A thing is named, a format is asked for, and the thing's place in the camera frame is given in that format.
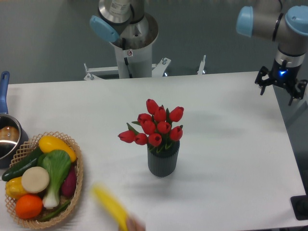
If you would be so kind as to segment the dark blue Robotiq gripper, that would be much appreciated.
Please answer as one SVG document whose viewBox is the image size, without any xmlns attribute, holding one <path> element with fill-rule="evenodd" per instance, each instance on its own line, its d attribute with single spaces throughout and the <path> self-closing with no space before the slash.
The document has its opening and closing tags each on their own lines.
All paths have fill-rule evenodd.
<svg viewBox="0 0 308 231">
<path fill-rule="evenodd" d="M 285 62 L 286 60 L 283 60 L 280 64 L 274 60 L 271 71 L 262 66 L 255 79 L 255 84 L 261 89 L 260 95 L 263 95 L 266 87 L 272 85 L 273 82 L 276 86 L 285 88 L 290 95 L 288 105 L 291 105 L 294 99 L 303 99 L 308 81 L 303 79 L 297 82 L 297 74 L 301 65 L 288 66 L 288 64 L 283 64 Z"/>
</svg>

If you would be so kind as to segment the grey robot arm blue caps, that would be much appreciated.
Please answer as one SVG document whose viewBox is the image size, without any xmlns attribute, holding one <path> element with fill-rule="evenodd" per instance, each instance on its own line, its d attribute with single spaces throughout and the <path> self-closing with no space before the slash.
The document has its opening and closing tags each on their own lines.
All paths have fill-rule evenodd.
<svg viewBox="0 0 308 231">
<path fill-rule="evenodd" d="M 253 7 L 243 7 L 236 32 L 278 43 L 272 68 L 262 67 L 255 83 L 262 91 L 274 85 L 285 89 L 292 100 L 301 100 L 308 82 L 298 80 L 297 74 L 308 51 L 308 8 L 294 6 L 283 13 L 282 4 L 281 0 L 260 0 Z M 113 46 L 120 78 L 163 75 L 166 61 L 152 66 L 152 45 L 158 36 L 158 24 L 145 12 L 144 1 L 102 0 L 98 15 L 90 19 L 90 27 Z"/>
</svg>

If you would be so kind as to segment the person's hand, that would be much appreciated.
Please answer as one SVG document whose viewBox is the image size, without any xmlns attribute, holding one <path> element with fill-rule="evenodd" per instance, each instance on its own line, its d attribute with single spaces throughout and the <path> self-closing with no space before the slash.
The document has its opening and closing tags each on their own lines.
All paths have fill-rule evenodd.
<svg viewBox="0 0 308 231">
<path fill-rule="evenodd" d="M 145 223 L 132 216 L 128 216 L 126 226 L 128 231 L 146 231 Z"/>
</svg>

